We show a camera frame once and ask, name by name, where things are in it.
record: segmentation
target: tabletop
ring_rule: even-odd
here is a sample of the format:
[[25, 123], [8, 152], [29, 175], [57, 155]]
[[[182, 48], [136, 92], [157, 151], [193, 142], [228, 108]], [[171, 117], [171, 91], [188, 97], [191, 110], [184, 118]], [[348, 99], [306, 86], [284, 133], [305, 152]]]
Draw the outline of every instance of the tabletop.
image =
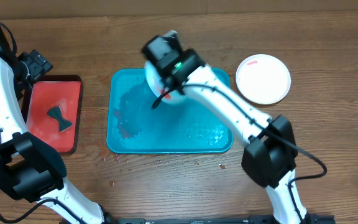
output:
[[[140, 48], [175, 29], [238, 92], [238, 65], [253, 54], [283, 61], [291, 89], [279, 103], [256, 106], [292, 123], [297, 145], [320, 158], [327, 176], [297, 183], [310, 213], [358, 221], [358, 11], [89, 17], [6, 20], [18, 52], [37, 49], [54, 65], [48, 75], [75, 74], [84, 84], [78, 147], [62, 155], [68, 178], [116, 218], [220, 218], [271, 214], [262, 187], [242, 170], [238, 143], [224, 154], [124, 155], [106, 145], [109, 89], [122, 68], [140, 68]], [[297, 175], [321, 168], [296, 158]], [[17, 218], [32, 205], [0, 192], [0, 210]], [[40, 208], [23, 223], [57, 223]]]

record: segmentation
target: white plate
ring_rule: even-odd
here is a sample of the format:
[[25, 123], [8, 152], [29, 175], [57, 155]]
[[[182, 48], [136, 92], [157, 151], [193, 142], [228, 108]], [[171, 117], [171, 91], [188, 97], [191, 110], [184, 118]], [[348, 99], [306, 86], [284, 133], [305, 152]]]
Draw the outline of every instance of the white plate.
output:
[[287, 95], [291, 87], [291, 75], [279, 59], [258, 54], [241, 62], [236, 72], [236, 83], [248, 100], [269, 105]]

